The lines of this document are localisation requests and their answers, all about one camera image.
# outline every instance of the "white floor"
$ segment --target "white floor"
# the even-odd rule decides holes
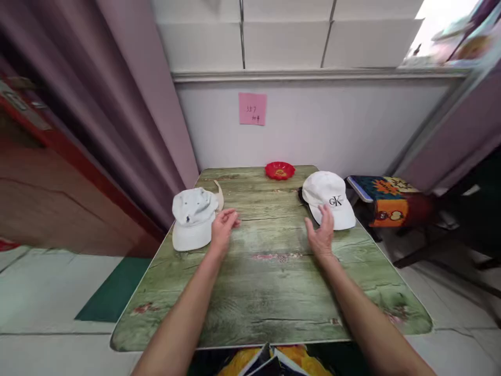
[[[422,242],[418,233],[384,235],[380,247],[390,259]],[[452,249],[448,257],[460,264],[460,254]],[[74,320],[120,260],[26,247],[0,253],[0,373],[130,374],[138,355],[109,349],[114,324]],[[436,373],[500,375],[501,330],[485,310],[485,294],[427,262],[399,273],[434,320],[433,333],[408,340]],[[484,276],[501,288],[499,269]],[[487,300],[501,313],[501,301]]]

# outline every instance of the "red door frame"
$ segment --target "red door frame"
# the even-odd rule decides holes
[[[165,233],[121,190],[115,187],[61,131],[54,127],[44,113],[36,109],[21,92],[12,89],[9,79],[4,74],[0,74],[0,79],[2,81],[0,105],[5,111],[42,144],[54,150],[77,169],[148,234],[162,242]]]

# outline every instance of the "cap brim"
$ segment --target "cap brim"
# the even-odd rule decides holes
[[[309,204],[313,218],[320,225],[322,223],[322,213],[316,206]],[[343,205],[342,210],[330,211],[334,217],[334,231],[346,230],[356,225],[355,213],[350,204]]]
[[[194,227],[180,226],[178,221],[174,224],[174,232],[172,234],[172,245],[179,252],[192,251],[202,248],[210,243],[211,225],[216,217],[212,213],[210,218]]]

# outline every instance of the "red plastic plate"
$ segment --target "red plastic plate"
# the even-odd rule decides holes
[[[296,169],[286,162],[272,162],[265,167],[266,175],[276,180],[286,180],[294,176]]]

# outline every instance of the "green table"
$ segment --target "green table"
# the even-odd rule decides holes
[[[241,213],[210,302],[199,348],[349,340],[340,311],[308,246],[297,189],[314,166],[271,180],[264,168],[207,169],[196,187],[223,190]],[[141,351],[200,264],[207,247],[176,252],[172,229],[113,332],[118,351]],[[430,316],[367,232],[336,231],[332,251],[365,293],[404,334],[428,333]]]

